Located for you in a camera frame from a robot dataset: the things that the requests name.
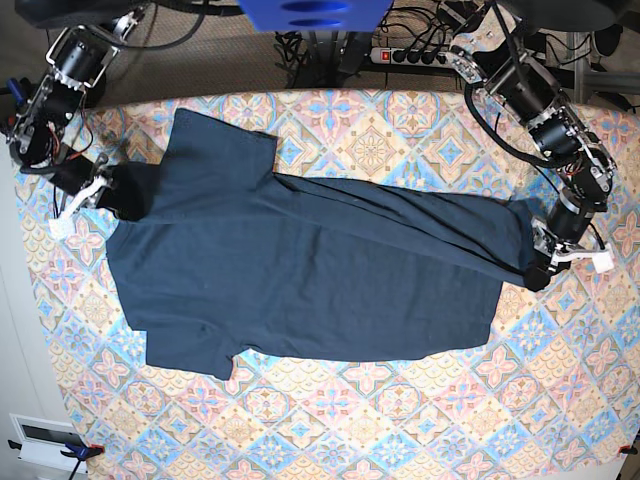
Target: tiled pattern tablecloth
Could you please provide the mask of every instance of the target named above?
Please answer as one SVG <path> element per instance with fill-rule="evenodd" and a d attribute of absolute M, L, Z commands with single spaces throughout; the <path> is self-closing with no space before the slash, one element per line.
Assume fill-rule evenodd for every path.
<path fill-rule="evenodd" d="M 480 104 L 493 123 L 497 107 Z M 547 207 L 555 198 L 454 94 L 283 92 L 129 106 L 89 115 L 90 156 L 159 162 L 178 107 L 277 135 L 275 168 L 284 173 L 535 196 Z M 77 430 L 106 447 L 91 461 L 92 478 L 507 480 L 615 459 L 640 427 L 640 123 L 594 108 L 580 114 L 620 168 L 611 210 L 596 220 L 615 270 L 597 275 L 576 263 L 537 295 L 505 284 L 488 345 L 418 362 L 249 351 L 228 382 L 147 367 L 145 335 L 125 323 L 105 259 L 116 221 L 84 212 L 76 234 L 54 242 L 50 186 L 17 175 L 57 382 Z M 532 150 L 505 116 L 499 130 Z M 86 130 L 80 137 L 78 145 Z"/>

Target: white wall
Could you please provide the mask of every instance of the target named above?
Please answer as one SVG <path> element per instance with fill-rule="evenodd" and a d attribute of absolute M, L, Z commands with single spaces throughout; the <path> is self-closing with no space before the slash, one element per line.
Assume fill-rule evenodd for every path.
<path fill-rule="evenodd" d="M 9 152 L 0 137 L 0 479 L 33 479 L 42 470 L 30 468 L 10 450 L 18 440 L 9 413 L 69 423 L 55 383 L 36 310 Z"/>

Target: t-shirt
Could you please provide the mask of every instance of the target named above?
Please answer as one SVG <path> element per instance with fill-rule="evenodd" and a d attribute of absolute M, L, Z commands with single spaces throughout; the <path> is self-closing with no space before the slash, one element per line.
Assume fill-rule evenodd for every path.
<path fill-rule="evenodd" d="M 524 203 L 273 173 L 277 139 L 179 109 L 151 199 L 107 258 L 149 365 L 232 373 L 246 349 L 415 360 L 487 342 L 533 258 Z"/>

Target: table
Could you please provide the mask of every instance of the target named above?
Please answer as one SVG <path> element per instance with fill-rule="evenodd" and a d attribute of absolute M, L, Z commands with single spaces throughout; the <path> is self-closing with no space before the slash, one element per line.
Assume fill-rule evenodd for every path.
<path fill-rule="evenodd" d="M 498 107 L 479 103 L 493 124 Z M 547 207 L 555 199 L 474 124 L 457 94 L 291 91 L 132 105 L 87 116 L 89 156 L 159 162 L 179 107 L 277 135 L 283 173 L 534 196 Z M 617 458 L 640 427 L 640 123 L 592 107 L 579 113 L 620 169 L 611 209 L 596 217 L 615 270 L 598 275 L 580 262 L 538 294 L 505 284 L 486 346 L 417 362 L 248 351 L 228 382 L 148 367 L 145 335 L 125 323 L 105 258 L 116 220 L 83 212 L 76 234 L 57 243 L 46 226 L 50 186 L 17 174 L 57 383 L 78 432 L 106 447 L 90 461 L 91 478 L 506 480 Z M 498 127 L 533 150 L 505 115 Z M 86 144 L 87 129 L 76 137 Z"/>

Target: shirt sleeve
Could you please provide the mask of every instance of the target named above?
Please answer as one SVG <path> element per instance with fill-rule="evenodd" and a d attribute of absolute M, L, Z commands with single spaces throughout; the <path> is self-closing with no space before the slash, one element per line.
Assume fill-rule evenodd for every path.
<path fill-rule="evenodd" d="M 233 353 L 228 343 L 204 324 L 152 327 L 147 329 L 147 365 L 229 380 Z"/>

